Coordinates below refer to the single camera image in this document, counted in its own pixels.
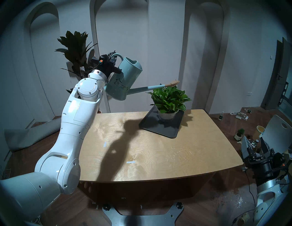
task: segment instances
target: bottle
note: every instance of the bottle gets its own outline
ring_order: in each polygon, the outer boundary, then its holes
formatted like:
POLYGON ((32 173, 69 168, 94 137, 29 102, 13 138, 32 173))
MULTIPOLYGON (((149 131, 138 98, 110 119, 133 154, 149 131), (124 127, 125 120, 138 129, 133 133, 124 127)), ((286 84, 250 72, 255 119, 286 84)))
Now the bottle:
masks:
POLYGON ((252 110, 249 110, 249 109, 244 109, 246 112, 248 112, 248 113, 250 113, 251 114, 251 112, 252 112, 252 110))
POLYGON ((224 113, 224 112, 222 111, 222 113, 219 115, 219 118, 218 118, 218 119, 219 119, 220 121, 223 120, 223 113, 224 113))

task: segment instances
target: watering can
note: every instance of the watering can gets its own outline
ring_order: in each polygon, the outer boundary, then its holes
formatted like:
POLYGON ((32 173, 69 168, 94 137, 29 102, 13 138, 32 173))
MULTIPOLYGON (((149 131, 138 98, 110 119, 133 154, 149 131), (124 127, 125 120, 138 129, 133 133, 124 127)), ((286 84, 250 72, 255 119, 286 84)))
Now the watering can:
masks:
POLYGON ((120 63, 119 69, 121 73, 114 73, 111 80, 104 86, 105 92, 116 100, 125 100, 127 95, 133 93, 144 92, 148 90, 172 87, 179 83, 178 80, 171 82, 166 85, 154 85, 131 89, 131 86, 136 81, 139 74, 143 71, 141 64, 137 60, 131 60, 128 57, 122 57, 119 54, 115 54, 121 57, 122 62, 120 63))

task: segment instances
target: plant pot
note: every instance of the plant pot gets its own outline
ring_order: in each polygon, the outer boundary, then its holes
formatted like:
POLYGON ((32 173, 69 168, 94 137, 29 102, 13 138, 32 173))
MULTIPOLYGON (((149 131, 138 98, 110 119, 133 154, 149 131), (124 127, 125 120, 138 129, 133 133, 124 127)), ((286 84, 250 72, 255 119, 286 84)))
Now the plant pot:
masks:
POLYGON ((156 108, 158 110, 158 117, 162 122, 171 121, 174 118, 174 116, 176 115, 176 113, 179 111, 179 110, 177 110, 174 113, 160 113, 158 107, 156 107, 156 108))
POLYGON ((237 141, 240 141, 242 138, 242 135, 236 133, 235 136, 234 136, 234 139, 237 140, 237 141))

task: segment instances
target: white chair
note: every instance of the white chair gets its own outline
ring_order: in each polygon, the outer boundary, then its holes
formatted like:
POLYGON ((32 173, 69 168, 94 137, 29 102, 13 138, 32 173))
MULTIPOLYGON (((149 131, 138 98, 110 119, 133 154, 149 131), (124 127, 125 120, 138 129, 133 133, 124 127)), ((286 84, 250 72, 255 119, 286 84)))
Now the white chair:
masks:
POLYGON ((266 126, 263 139, 275 153, 282 154, 292 143, 292 128, 279 116, 274 115, 266 126))

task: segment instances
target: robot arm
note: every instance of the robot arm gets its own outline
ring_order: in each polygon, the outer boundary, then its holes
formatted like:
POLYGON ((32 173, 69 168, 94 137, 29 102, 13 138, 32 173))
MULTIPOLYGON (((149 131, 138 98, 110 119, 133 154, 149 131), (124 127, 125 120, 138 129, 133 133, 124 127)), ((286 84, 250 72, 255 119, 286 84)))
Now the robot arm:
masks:
POLYGON ((62 112, 58 139, 35 166, 35 172, 44 173, 58 183, 61 193, 71 194, 78 185, 81 145, 98 111, 106 79, 101 71, 94 70, 76 84, 62 112))
POLYGON ((31 221, 60 193, 74 192, 80 179, 79 153, 103 96, 103 87, 115 70, 115 60, 99 58, 98 70, 75 85, 62 112, 61 129, 54 146, 37 162, 33 173, 0 181, 15 210, 31 221))

